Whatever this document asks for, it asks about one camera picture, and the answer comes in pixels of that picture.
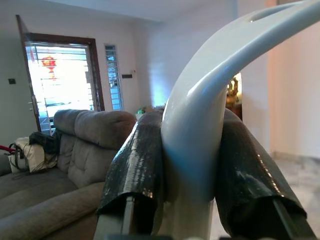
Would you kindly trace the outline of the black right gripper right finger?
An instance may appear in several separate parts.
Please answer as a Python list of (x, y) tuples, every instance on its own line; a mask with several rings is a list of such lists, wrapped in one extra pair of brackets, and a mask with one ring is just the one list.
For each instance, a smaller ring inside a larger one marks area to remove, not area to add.
[(314, 240), (281, 170), (231, 110), (224, 112), (215, 199), (232, 240)]

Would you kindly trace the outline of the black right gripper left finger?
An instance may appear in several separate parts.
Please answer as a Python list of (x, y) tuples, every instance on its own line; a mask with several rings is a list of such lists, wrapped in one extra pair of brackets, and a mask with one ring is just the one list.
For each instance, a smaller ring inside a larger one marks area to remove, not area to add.
[(163, 113), (143, 115), (113, 158), (97, 208), (95, 239), (147, 239), (162, 224)]

